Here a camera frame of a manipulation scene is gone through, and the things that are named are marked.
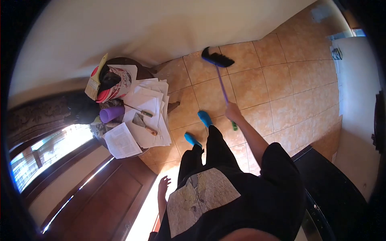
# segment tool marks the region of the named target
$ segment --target screwdriver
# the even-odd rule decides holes
[[[139,109],[137,109],[137,108],[134,108],[134,107],[132,107],[132,106],[129,106],[128,104],[124,104],[124,105],[127,105],[127,106],[130,107],[130,108],[136,109],[137,111],[140,111],[141,114],[144,114],[144,115],[146,115],[146,116],[148,116],[148,117],[153,117],[153,114],[151,114],[151,113],[149,113],[149,112],[146,112],[146,111],[144,111],[144,110],[139,110]]]

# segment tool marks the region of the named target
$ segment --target green screwdriver handle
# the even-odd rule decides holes
[[[141,114],[144,114],[144,115],[146,115],[148,117],[153,117],[153,115],[151,113],[146,112],[146,111],[141,111]]]

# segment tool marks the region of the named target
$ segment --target paper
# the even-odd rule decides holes
[[[125,104],[139,110],[146,110],[153,117],[144,116],[144,123],[158,132],[151,135],[145,128],[132,123],[135,109],[125,106],[123,122],[127,124],[131,134],[142,148],[168,146],[171,144],[168,125],[168,83],[159,82],[157,78],[132,81],[129,93],[122,98]]]
[[[116,158],[121,159],[142,153],[137,142],[131,135],[125,123],[113,128],[103,135],[109,152]]]
[[[159,105],[157,105],[157,99],[152,96],[135,94],[130,98],[126,98],[124,102],[130,106],[138,108],[139,110],[146,110],[153,114],[153,117],[148,117],[140,114],[140,111],[137,111],[136,109],[125,106],[125,115],[123,117],[123,122],[127,124],[127,127],[132,133],[134,139],[138,142],[139,146],[142,148],[153,147],[156,137],[160,134],[158,129]],[[144,123],[150,128],[156,130],[158,132],[157,136],[153,136],[145,128],[132,122],[135,113],[139,113],[144,117]]]

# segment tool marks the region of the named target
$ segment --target white wall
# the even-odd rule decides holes
[[[84,88],[102,56],[147,66],[258,40],[315,0],[53,0],[18,57],[8,107]]]
[[[332,41],[343,60],[338,61],[342,82],[343,120],[334,164],[368,201],[377,178],[380,155],[372,144],[375,95],[381,90],[374,54],[365,37]]]
[[[56,205],[109,156],[110,152],[105,147],[97,148],[75,163],[44,189],[29,207],[29,212],[36,224],[38,226],[42,225]]]

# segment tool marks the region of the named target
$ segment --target stack of papers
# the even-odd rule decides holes
[[[171,144],[168,125],[168,88],[166,80],[158,81],[157,78],[134,80],[130,92],[122,98],[125,104],[153,114],[153,117],[148,117],[136,109],[125,106],[123,122],[142,148]],[[132,121],[135,113],[142,115],[144,123],[158,134],[154,136],[145,128],[134,124]]]

